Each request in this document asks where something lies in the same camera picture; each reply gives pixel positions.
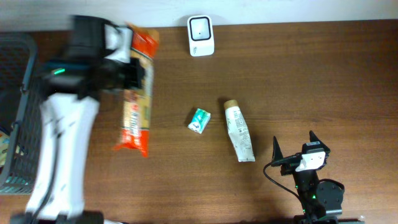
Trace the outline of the teal wet wipes pack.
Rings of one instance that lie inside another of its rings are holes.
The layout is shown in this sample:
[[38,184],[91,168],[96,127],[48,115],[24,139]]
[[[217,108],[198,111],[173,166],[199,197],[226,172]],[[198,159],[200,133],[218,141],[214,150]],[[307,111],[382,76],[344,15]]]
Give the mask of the teal wet wipes pack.
[[10,137],[8,134],[6,134],[4,131],[1,131],[0,133],[0,166],[1,168],[4,167],[6,163],[6,157],[7,157],[7,150],[9,147],[10,143]]

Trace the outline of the orange spaghetti packet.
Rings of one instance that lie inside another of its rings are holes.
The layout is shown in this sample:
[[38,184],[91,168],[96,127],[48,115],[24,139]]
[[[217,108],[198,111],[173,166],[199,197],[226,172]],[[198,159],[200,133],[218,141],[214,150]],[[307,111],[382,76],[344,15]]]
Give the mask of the orange spaghetti packet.
[[148,156],[152,87],[154,81],[154,57],[159,46],[159,33],[154,29],[127,24],[132,31],[129,56],[134,75],[140,75],[139,87],[131,84],[123,90],[123,113],[120,140],[115,149],[137,149]]

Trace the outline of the small teal tissue pack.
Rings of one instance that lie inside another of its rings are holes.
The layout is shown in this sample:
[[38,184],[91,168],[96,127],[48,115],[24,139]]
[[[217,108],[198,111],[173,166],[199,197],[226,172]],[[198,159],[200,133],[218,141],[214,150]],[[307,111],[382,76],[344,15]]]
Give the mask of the small teal tissue pack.
[[193,115],[192,121],[188,125],[188,128],[198,134],[201,134],[210,121],[210,118],[211,114],[209,112],[198,108]]

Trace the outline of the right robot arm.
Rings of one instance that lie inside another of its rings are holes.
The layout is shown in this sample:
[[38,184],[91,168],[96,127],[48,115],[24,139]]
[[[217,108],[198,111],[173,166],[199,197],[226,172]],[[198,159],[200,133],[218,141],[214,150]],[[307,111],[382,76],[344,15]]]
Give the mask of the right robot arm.
[[284,157],[277,138],[273,137],[272,160],[264,166],[263,173],[271,166],[280,167],[282,176],[293,176],[296,192],[272,178],[269,180],[299,200],[303,215],[296,216],[295,223],[338,223],[345,187],[335,180],[318,178],[317,172],[326,166],[331,150],[313,131],[309,132],[309,140],[300,152]]

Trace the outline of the white tube with cork cap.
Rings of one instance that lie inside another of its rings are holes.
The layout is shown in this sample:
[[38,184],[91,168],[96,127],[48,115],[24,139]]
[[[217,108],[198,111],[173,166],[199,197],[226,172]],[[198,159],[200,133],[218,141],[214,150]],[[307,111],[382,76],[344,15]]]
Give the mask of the white tube with cork cap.
[[236,100],[224,103],[228,135],[239,162],[255,162],[248,126]]

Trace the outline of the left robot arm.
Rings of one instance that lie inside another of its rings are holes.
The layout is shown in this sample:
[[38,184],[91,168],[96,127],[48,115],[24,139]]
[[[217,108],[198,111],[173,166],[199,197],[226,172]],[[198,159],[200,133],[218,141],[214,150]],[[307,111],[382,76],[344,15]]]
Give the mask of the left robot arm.
[[84,202],[93,124],[105,90],[140,88],[144,69],[130,50],[134,30],[107,19],[73,16],[65,48],[39,72],[42,128],[34,189],[11,223],[105,223]]

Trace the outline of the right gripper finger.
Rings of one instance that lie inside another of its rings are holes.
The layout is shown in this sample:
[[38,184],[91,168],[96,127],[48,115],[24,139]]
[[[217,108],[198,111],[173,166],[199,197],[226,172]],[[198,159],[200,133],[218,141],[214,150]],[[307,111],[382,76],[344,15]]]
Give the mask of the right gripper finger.
[[273,137],[273,152],[272,152],[272,159],[271,159],[271,166],[279,166],[280,161],[283,159],[283,154],[281,151],[281,148],[279,146],[277,138],[274,136]]
[[309,137],[310,137],[310,142],[309,146],[315,146],[315,145],[320,145],[320,146],[325,146],[325,144],[315,135],[313,131],[309,131]]

